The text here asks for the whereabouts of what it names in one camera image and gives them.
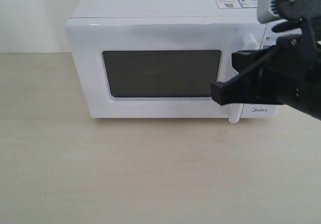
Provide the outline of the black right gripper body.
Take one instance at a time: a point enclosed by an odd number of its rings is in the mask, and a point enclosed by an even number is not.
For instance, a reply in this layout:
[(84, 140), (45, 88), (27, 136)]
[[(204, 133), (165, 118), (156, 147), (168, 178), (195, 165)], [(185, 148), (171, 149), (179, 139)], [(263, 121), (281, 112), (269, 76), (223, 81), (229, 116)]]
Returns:
[(281, 37), (280, 50), (264, 66), (265, 90), (273, 100), (320, 120), (320, 44), (302, 52), (301, 39)]

